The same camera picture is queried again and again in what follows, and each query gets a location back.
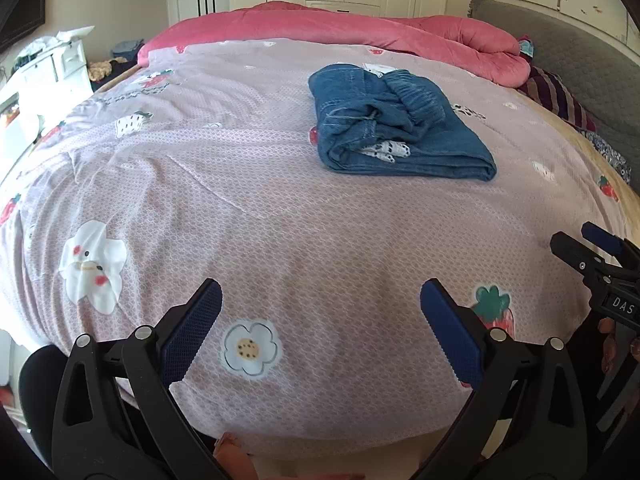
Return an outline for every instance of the screw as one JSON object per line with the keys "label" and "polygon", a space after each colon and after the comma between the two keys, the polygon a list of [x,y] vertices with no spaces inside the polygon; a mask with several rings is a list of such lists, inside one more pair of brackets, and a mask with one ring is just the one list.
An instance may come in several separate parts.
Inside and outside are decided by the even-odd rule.
{"label": "screw", "polygon": [[90,342],[91,342],[91,336],[89,336],[88,334],[82,334],[80,337],[78,337],[78,339],[76,339],[76,344],[77,344],[80,348],[84,348],[84,347],[85,347],[85,346],[87,346]]}
{"label": "screw", "polygon": [[153,330],[150,326],[143,325],[141,327],[138,327],[136,329],[136,339],[146,339],[151,335],[152,332]]}
{"label": "screw", "polygon": [[562,350],[564,348],[564,343],[562,342],[561,339],[558,339],[557,337],[552,337],[549,340],[549,344],[556,350]]}
{"label": "screw", "polygon": [[501,328],[492,328],[489,335],[491,336],[491,339],[498,342],[507,339],[507,333]]}

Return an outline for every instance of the gray headboard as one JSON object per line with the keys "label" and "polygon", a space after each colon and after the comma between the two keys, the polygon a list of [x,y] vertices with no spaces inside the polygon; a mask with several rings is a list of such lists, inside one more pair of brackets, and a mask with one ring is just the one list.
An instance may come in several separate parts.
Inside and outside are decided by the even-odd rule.
{"label": "gray headboard", "polygon": [[626,156],[640,189],[640,65],[593,34],[535,10],[471,0],[469,17],[536,46],[533,64],[558,74],[594,116],[598,132]]}

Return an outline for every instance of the white drawer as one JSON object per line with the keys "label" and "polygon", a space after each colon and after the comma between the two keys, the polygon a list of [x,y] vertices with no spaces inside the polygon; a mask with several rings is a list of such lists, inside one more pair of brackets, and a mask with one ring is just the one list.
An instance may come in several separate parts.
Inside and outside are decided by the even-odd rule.
{"label": "white drawer", "polygon": [[75,41],[65,48],[58,48],[53,52],[53,62],[56,65],[58,79],[62,80],[69,74],[86,65],[82,42]]}
{"label": "white drawer", "polygon": [[56,83],[56,69],[53,67],[51,56],[41,59],[22,72],[26,86],[37,88],[41,86],[53,85]]}
{"label": "white drawer", "polygon": [[364,16],[380,16],[380,7],[365,4],[348,4],[340,2],[312,2],[306,1],[307,7],[315,7],[316,9],[332,10],[334,12],[345,12],[349,14],[362,14]]}

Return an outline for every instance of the pink bedsheet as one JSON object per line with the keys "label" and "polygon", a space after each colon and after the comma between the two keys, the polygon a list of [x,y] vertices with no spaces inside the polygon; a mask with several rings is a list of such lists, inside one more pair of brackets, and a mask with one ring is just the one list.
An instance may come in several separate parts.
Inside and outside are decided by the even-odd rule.
{"label": "pink bedsheet", "polygon": [[159,48],[181,50],[192,44],[269,38],[366,44],[406,52],[463,68],[510,88],[523,85],[529,77],[529,64],[518,55],[518,41],[485,22],[454,16],[372,18],[285,2],[183,20],[149,41],[140,50],[138,62],[148,66],[149,52]]}

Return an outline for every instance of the cartoon print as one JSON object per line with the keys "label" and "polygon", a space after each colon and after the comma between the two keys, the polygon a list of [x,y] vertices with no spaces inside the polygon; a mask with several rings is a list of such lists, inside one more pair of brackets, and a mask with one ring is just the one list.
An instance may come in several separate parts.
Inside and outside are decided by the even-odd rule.
{"label": "cartoon print", "polygon": [[131,92],[126,92],[123,95],[119,95],[117,97],[109,97],[109,98],[99,98],[96,99],[98,102],[101,102],[105,105],[110,105],[112,103],[118,103],[120,101],[124,101],[127,99],[131,99],[133,97],[138,97],[139,95],[156,95],[160,92],[164,91],[169,86],[169,83],[166,82],[162,86],[154,86],[151,88],[143,88],[141,90],[133,90]]}
{"label": "cartoon print", "polygon": [[153,117],[153,114],[138,110],[134,114],[119,118],[116,121],[116,138],[120,139],[124,135],[140,131],[142,125],[148,122],[151,117]]}
{"label": "cartoon print", "polygon": [[374,156],[380,160],[384,160],[385,162],[395,163],[395,156],[400,156],[402,158],[408,157],[411,155],[411,149],[404,142],[397,142],[396,140],[383,140],[377,144],[372,144],[371,146],[366,146],[358,152],[363,155]]}
{"label": "cartoon print", "polygon": [[82,224],[66,241],[58,267],[69,300],[78,304],[87,298],[101,314],[111,314],[120,299],[120,273],[127,260],[124,242],[107,238],[106,231],[107,225],[97,220]]}
{"label": "cartoon print", "polygon": [[481,121],[486,120],[486,117],[484,115],[479,114],[478,112],[475,112],[471,108],[467,108],[466,106],[452,104],[451,108],[456,113],[465,114],[468,117],[475,117],[477,119],[480,119]]}
{"label": "cartoon print", "polygon": [[540,162],[536,162],[535,160],[532,161],[533,163],[533,167],[536,168],[536,171],[542,175],[543,177],[545,177],[549,182],[555,182],[556,181],[556,176],[553,174],[553,172],[546,167],[544,164],[540,163]]}
{"label": "cartoon print", "polygon": [[53,137],[53,136],[54,136],[56,133],[58,133],[58,132],[62,129],[62,127],[63,127],[63,126],[65,126],[65,125],[66,125],[65,121],[60,121],[60,122],[58,123],[58,126],[54,126],[52,129],[50,129],[50,130],[49,130],[49,133],[47,133],[47,135],[45,135],[44,137],[42,137],[42,138],[40,139],[40,142],[45,142],[47,139],[49,139],[49,138]]}
{"label": "cartoon print", "polygon": [[375,65],[373,63],[363,63],[362,67],[367,72],[371,72],[372,74],[375,74],[378,77],[382,77],[383,75],[388,74],[389,72],[393,72],[394,70],[398,70],[397,68],[394,68],[392,66]]}
{"label": "cartoon print", "polygon": [[309,142],[312,146],[318,145],[318,128],[316,126],[309,130]]}
{"label": "cartoon print", "polygon": [[33,234],[36,231],[36,225],[30,225],[27,228],[27,231],[24,234],[24,248],[26,250],[30,250],[31,249],[31,244],[33,243]]}
{"label": "cartoon print", "polygon": [[7,202],[6,206],[4,206],[4,209],[2,209],[2,212],[0,213],[0,225],[4,224],[9,219],[9,216],[14,212],[15,205],[20,201],[21,197],[20,193],[17,193],[11,200],[9,200],[9,202]]}
{"label": "cartoon print", "polygon": [[606,176],[600,176],[600,179],[598,180],[598,187],[600,188],[600,191],[603,192],[606,196],[611,197],[616,202],[620,201],[616,190],[613,189],[613,186],[609,183]]}
{"label": "cartoon print", "polygon": [[282,357],[282,343],[266,320],[238,320],[225,331],[220,361],[227,371],[245,379],[264,377]]}
{"label": "cartoon print", "polygon": [[500,294],[497,285],[476,288],[477,303],[471,307],[487,328],[498,327],[514,338],[513,312],[509,308],[511,297],[508,293]]}
{"label": "cartoon print", "polygon": [[129,86],[142,85],[142,88],[151,88],[158,86],[162,81],[167,79],[174,71],[171,68],[162,70],[161,72],[152,72],[135,79]]}
{"label": "cartoon print", "polygon": [[140,76],[127,85],[126,92],[124,92],[124,94],[116,97],[98,98],[97,101],[104,103],[105,105],[110,105],[133,97],[138,97],[139,95],[159,94],[169,86],[170,83],[168,78],[173,73],[174,70],[167,68],[161,72],[152,72],[151,74]]}

